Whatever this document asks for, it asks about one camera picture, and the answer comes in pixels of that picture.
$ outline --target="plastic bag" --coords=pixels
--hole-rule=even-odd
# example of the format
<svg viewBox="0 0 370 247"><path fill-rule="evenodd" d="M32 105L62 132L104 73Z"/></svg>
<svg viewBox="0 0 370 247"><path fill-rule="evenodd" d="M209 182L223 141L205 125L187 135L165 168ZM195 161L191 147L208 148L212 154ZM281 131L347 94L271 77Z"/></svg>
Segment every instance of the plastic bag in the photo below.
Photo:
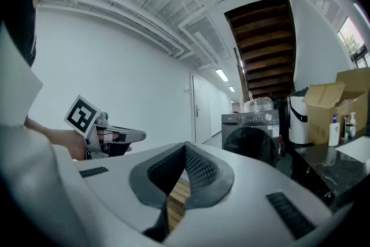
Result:
<svg viewBox="0 0 370 247"><path fill-rule="evenodd" d="M260 112L273 110L273 102L268 97L253 99L244 103L244 112Z"/></svg>

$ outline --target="wooden ceiling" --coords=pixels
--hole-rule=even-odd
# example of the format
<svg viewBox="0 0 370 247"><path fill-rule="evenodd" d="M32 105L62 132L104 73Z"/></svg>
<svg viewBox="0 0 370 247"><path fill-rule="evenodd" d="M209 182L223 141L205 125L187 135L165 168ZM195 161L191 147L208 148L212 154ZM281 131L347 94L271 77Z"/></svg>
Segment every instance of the wooden ceiling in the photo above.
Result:
<svg viewBox="0 0 370 247"><path fill-rule="evenodd" d="M254 2L225 15L253 98L288 96L294 89L295 63L295 30L289 0Z"/></svg>

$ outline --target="window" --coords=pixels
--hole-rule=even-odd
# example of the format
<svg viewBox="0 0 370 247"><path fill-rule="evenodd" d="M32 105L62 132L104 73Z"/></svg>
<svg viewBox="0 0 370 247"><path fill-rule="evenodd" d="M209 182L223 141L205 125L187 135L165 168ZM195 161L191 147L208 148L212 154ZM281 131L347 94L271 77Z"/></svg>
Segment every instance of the window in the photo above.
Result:
<svg viewBox="0 0 370 247"><path fill-rule="evenodd" d="M350 18L346 19L342 28L339 30L338 35L343 44L348 47L351 54L355 54L364 44L364 40Z"/></svg>
<svg viewBox="0 0 370 247"><path fill-rule="evenodd" d="M344 46L348 49L355 68L370 66L370 56L364 40L350 18L347 18L338 36Z"/></svg>

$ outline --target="door handle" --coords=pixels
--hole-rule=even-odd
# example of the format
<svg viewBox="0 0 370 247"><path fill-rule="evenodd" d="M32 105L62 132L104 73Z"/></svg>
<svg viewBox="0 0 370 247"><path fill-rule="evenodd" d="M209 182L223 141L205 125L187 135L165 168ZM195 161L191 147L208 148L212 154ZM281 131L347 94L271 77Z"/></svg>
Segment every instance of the door handle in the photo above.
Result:
<svg viewBox="0 0 370 247"><path fill-rule="evenodd" d="M201 110L198 105L195 106L195 112L197 114L197 117L199 117L199 110Z"/></svg>

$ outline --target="hand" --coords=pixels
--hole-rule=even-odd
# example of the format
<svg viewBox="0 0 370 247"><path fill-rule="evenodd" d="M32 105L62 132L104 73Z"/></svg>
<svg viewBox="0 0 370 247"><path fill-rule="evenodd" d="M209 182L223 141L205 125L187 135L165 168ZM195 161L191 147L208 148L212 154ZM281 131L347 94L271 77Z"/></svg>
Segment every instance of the hand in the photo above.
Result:
<svg viewBox="0 0 370 247"><path fill-rule="evenodd" d="M102 131L98 131L99 141L103 141ZM51 144L61 145L68 149L71 157L75 160L82 161L85 159L86 143L83 137L74 130L48 130L47 137ZM119 137L118 134L113 134L113 140Z"/></svg>

